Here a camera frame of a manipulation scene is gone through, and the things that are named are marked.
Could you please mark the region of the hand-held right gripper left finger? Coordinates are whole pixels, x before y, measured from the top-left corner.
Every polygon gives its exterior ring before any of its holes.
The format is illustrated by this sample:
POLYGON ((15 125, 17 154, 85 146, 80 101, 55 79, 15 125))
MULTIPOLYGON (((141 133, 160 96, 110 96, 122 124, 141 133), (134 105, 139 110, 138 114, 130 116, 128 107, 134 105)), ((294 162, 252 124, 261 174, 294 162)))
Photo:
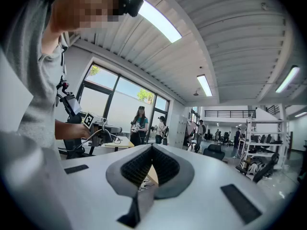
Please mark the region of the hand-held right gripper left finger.
POLYGON ((120 196, 136 198, 139 188, 152 166, 152 146, 115 161, 106 170, 106 180, 120 196))

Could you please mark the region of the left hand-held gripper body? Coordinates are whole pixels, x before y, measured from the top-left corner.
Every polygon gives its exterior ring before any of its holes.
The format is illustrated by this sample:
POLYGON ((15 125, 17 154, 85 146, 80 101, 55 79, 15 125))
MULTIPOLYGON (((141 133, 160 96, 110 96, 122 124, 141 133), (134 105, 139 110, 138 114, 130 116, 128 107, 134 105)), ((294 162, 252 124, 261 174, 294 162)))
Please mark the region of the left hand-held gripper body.
POLYGON ((110 143, 113 141, 112 126, 109 126, 106 118, 96 116, 92 113, 87 113, 83 124, 90 131, 89 144, 92 147, 99 147, 102 144, 110 143))

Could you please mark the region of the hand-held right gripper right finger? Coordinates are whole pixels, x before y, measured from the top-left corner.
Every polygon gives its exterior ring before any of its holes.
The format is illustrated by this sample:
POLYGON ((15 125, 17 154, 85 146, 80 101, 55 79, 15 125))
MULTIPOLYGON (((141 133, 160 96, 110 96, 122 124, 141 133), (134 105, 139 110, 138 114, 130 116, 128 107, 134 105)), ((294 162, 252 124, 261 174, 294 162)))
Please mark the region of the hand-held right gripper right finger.
POLYGON ((152 166, 158 178, 154 199, 179 196, 190 186, 195 175, 189 161, 157 144, 152 145, 152 166))

